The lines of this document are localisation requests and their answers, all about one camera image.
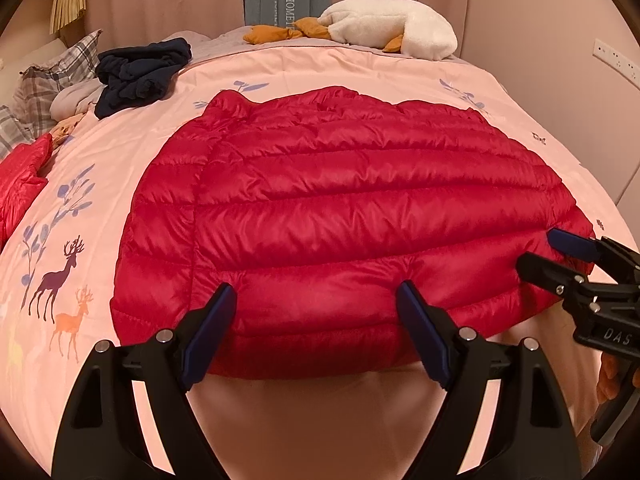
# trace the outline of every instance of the blue clamp pad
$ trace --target blue clamp pad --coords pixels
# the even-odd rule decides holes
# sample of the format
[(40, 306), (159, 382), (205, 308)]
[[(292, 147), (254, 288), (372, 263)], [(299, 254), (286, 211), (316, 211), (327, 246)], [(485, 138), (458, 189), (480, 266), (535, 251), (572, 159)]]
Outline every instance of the blue clamp pad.
[(235, 290), (227, 285), (204, 307), (206, 315), (182, 354), (180, 380), (187, 390), (204, 379), (213, 356), (236, 315), (236, 299)]
[(546, 234), (546, 239), (556, 251), (572, 258), (577, 258), (590, 264), (594, 264), (600, 259), (596, 240), (582, 238), (557, 228), (551, 229)]
[[(450, 363), (451, 353), (455, 350), (442, 337), (447, 337), (450, 333), (440, 334), (438, 327), (429, 317), (428, 308), (436, 310), (435, 307), (424, 303), (411, 282), (402, 282), (396, 291), (396, 309), (400, 321), (408, 330), (428, 376), (447, 390), (452, 383), (454, 371)], [(449, 317), (445, 311), (442, 310), (442, 313)], [(450, 327), (456, 331), (452, 320), (449, 319), (449, 322)]]

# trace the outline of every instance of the deer print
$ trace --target deer print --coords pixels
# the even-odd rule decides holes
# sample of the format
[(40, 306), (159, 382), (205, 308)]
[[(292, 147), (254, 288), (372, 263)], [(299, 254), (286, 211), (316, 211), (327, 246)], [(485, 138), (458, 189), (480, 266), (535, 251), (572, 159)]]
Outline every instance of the deer print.
[(69, 314), (58, 314), (56, 316), (56, 329), (53, 331), (53, 335), (51, 336), (51, 340), (49, 341), (49, 351), (51, 351), (51, 343), (53, 343), (53, 338), (56, 336), (56, 334), (58, 334), (58, 349), (60, 350), (60, 355), (64, 357), (64, 354), (62, 353), (62, 347), (60, 346), (60, 338), (62, 337), (62, 333), (66, 332), (70, 334), (69, 346), (66, 349), (66, 358), (69, 359), (69, 354), (71, 353), (71, 344), (73, 344), (74, 352), (76, 353), (76, 363), (79, 363), (78, 350), (76, 349), (76, 335), (78, 335), (78, 330), (80, 330), (82, 318), (89, 314), (88, 304), (93, 300), (94, 295), (91, 294), (91, 291), (87, 289), (86, 285), (82, 290), (76, 290), (78, 313), (75, 316), (70, 316)]
[[(66, 250), (66, 247), (71, 243), (69, 250)], [(38, 286), (38, 290), (34, 293), (31, 301), (29, 302), (29, 316), (31, 315), (31, 303), (35, 300), (36, 296), (38, 297), (38, 301), (36, 302), (36, 314), (38, 315), (38, 319), (40, 319), (40, 298), (46, 290), (50, 290), (49, 296), (47, 297), (47, 301), (44, 302), (44, 315), (42, 319), (44, 321), (47, 320), (47, 303), (51, 300), (51, 309), (49, 310), (49, 315), (53, 323), (55, 323), (55, 319), (53, 317), (53, 302), (56, 301), (56, 296), (58, 295), (58, 291), (60, 287), (66, 282), (66, 279), (69, 277), (69, 272), (71, 271), (71, 267), (76, 266), (76, 254), (79, 254), (84, 250), (84, 246), (82, 245), (82, 240), (80, 237), (76, 238), (73, 242), (67, 242), (65, 244), (65, 256), (66, 256), (66, 266), (63, 270), (59, 270), (58, 272), (47, 272), (43, 277), (40, 285)]]

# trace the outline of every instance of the white power socket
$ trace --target white power socket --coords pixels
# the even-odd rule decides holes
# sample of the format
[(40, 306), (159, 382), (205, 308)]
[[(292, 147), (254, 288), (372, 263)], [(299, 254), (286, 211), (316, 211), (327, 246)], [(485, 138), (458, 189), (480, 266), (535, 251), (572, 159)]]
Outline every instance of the white power socket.
[(593, 55), (621, 73), (640, 89), (640, 63), (634, 63), (602, 40), (595, 41)]

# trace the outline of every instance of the pink bedspread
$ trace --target pink bedspread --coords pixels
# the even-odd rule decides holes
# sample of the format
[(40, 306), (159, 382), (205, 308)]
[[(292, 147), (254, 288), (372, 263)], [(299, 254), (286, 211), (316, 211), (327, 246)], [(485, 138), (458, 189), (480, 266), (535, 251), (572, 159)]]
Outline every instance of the pink bedspread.
[[(332, 85), (392, 104), (418, 99), (479, 111), (562, 178), (597, 236), (636, 247), (593, 176), (479, 68), (293, 45), (187, 67), (174, 94), (163, 101), (99, 122), (88, 115), (60, 148), (47, 175), (49, 185), (0, 254), (0, 408), (46, 470), (82, 361), (97, 340), (117, 342), (109, 309), (114, 264), (131, 197), (149, 162), (178, 127), (199, 116), (223, 89), (264, 102)], [(43, 234), (44, 242), (34, 243)], [(76, 239), (83, 249), (72, 259)], [(48, 272), (62, 272), (56, 283), (45, 283), (54, 287), (40, 298), (42, 312), (55, 290), (52, 314), (66, 316), (56, 324), (35, 314), (34, 296)], [(598, 269), (592, 278), (607, 279)], [(553, 307), (498, 338), (540, 339), (581, 430), (596, 407), (598, 355), (575, 345), (572, 329), (570, 317)], [(491, 386), (466, 466), (482, 453), (496, 392)], [(168, 468), (145, 407), (144, 388), (137, 386), (136, 395), (154, 463)], [(398, 479), (421, 446), (441, 400), (442, 391), (419, 365), (324, 380), (209, 376), (190, 393), (205, 434), (234, 480)]]

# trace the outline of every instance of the black clamp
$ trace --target black clamp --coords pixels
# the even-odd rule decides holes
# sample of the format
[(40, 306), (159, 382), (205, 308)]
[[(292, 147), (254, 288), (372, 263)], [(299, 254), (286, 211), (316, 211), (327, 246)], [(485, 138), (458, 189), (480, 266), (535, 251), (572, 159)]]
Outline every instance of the black clamp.
[[(411, 282), (398, 288), (397, 309), (430, 377), (446, 389), (443, 407), (403, 480), (578, 480), (571, 420), (556, 378), (532, 338), (518, 346), (458, 329), (429, 306)], [(56, 441), (54, 480), (228, 480), (185, 393), (204, 378), (236, 310), (223, 284), (203, 309), (175, 330), (115, 347), (98, 342), (70, 394)], [(482, 464), (458, 474), (476, 428), (489, 380), (500, 397)], [(144, 381), (174, 475), (152, 465), (132, 381)]]
[(609, 238), (583, 238), (560, 229), (547, 235), (557, 251), (596, 264), (617, 283), (593, 283), (575, 270), (533, 253), (519, 257), (520, 279), (563, 299), (574, 318), (574, 339), (624, 360), (619, 396), (604, 404), (591, 426), (591, 436), (608, 446), (633, 412), (640, 392), (632, 378), (640, 364), (640, 254)]

